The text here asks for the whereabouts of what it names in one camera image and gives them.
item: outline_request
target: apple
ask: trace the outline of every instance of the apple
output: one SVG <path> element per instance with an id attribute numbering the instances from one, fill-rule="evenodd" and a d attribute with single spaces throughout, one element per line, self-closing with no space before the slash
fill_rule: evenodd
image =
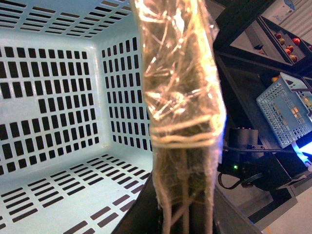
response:
<path id="1" fill-rule="evenodd" d="M 285 44 L 285 40 L 284 40 L 283 38 L 278 39 L 278 42 L 279 42 L 281 45 L 284 45 L 284 44 Z"/>
<path id="2" fill-rule="evenodd" d="M 286 52 L 288 55 L 291 55 L 291 53 L 292 53 L 291 50 L 290 50 L 290 49 L 287 49 L 287 48 L 285 49 L 285 52 Z"/>
<path id="3" fill-rule="evenodd" d="M 274 36 L 276 37 L 276 39 L 281 39 L 282 35 L 280 33 L 275 33 Z"/>
<path id="4" fill-rule="evenodd" d="M 292 39 L 292 41 L 293 41 L 293 43 L 295 45 L 299 45 L 300 44 L 300 39 L 299 38 L 294 38 L 294 39 Z"/>
<path id="5" fill-rule="evenodd" d="M 291 52 L 293 52 L 293 46 L 292 45 L 289 45 L 286 48 L 289 49 Z"/>
<path id="6" fill-rule="evenodd" d="M 289 55 L 289 57 L 291 58 L 291 60 L 293 62 L 297 62 L 298 61 L 298 57 L 296 55 Z"/>

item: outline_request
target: black cable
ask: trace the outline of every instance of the black cable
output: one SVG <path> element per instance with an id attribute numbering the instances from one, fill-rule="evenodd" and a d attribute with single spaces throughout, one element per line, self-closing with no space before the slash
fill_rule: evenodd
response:
<path id="1" fill-rule="evenodd" d="M 263 174 L 262 173 L 258 173 L 253 175 L 252 177 L 246 179 L 246 180 L 239 180 L 238 182 L 236 182 L 234 185 L 232 185 L 231 187 L 225 187 L 224 184 L 222 183 L 222 175 L 223 173 L 220 173 L 218 175 L 218 182 L 220 184 L 220 186 L 222 188 L 228 189 L 228 190 L 232 190 L 234 188 L 236 188 L 238 185 L 242 184 L 243 187 L 246 187 L 248 184 L 250 184 L 251 182 L 255 181 L 256 179 L 262 178 Z"/>
<path id="2" fill-rule="evenodd" d="M 218 175 L 218 182 L 219 182 L 219 185 L 221 185 L 222 188 L 232 190 L 232 189 L 236 188 L 238 185 L 240 185 L 240 183 L 242 182 L 241 180 L 239 180 L 238 182 L 236 182 L 231 187 L 225 187 L 224 184 L 222 183 L 222 175 L 223 175 L 223 173 L 220 173 Z"/>
<path id="3" fill-rule="evenodd" d="M 262 177 L 263 177 L 262 173 L 255 174 L 252 177 L 244 180 L 242 182 L 242 186 L 245 187 L 246 185 L 250 184 L 251 182 L 255 181 L 256 179 L 259 179 L 259 178 L 262 178 Z"/>
<path id="4" fill-rule="evenodd" d="M 239 152 L 253 152 L 253 153 L 287 153 L 287 154 L 296 154 L 295 151 L 292 150 L 282 150 L 282 149 L 269 149 L 269 150 L 253 150 L 253 149 L 240 149 L 234 147 L 223 146 L 224 150 L 229 151 L 239 151 Z"/>

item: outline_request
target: basket floor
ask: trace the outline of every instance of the basket floor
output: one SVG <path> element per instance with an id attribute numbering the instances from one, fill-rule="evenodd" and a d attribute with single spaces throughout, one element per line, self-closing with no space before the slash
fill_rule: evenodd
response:
<path id="1" fill-rule="evenodd" d="M 0 234 L 109 234 L 149 172 L 102 155 L 1 194 Z"/>

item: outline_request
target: wrapped bundle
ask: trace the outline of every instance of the wrapped bundle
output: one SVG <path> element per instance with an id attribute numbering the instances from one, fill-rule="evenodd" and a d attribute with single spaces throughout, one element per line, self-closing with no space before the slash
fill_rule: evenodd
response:
<path id="1" fill-rule="evenodd" d="M 201 0 L 131 0 L 140 31 L 143 93 L 151 120 L 153 183 L 163 233 L 204 207 L 212 233 L 213 197 L 226 112 L 212 50 L 217 27 Z"/>

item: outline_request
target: light blue plastic basket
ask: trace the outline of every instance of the light blue plastic basket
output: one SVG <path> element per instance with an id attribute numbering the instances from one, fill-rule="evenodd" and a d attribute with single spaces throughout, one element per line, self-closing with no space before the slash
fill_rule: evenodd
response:
<path id="1" fill-rule="evenodd" d="M 151 169 L 128 1 L 0 1 L 0 234 L 109 234 Z"/>
<path id="2" fill-rule="evenodd" d="M 306 89 L 299 79 L 281 73 L 281 77 L 257 98 L 257 104 L 270 124 L 282 148 L 312 130 L 311 92 L 294 92 Z"/>

